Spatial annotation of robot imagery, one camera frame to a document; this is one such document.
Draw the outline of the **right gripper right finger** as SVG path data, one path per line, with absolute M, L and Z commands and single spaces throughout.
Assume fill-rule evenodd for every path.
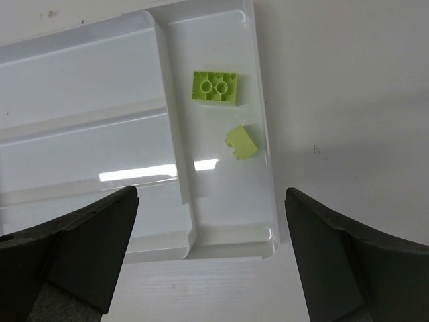
M 311 321 L 427 321 L 428 246 L 288 188 L 286 218 Z

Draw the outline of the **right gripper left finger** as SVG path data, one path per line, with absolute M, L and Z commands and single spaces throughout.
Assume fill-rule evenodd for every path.
M 2 321 L 100 321 L 139 205 L 134 186 L 1 236 Z

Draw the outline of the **pale green small lego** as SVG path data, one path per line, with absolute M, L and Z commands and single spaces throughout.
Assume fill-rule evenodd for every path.
M 238 125 L 229 131 L 225 136 L 225 143 L 233 149 L 233 155 L 237 160 L 246 160 L 259 151 L 243 125 Z

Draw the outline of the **light green lego brick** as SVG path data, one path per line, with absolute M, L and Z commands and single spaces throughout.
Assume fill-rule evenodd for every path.
M 191 99 L 203 103 L 235 105 L 238 80 L 239 75 L 234 72 L 194 71 Z

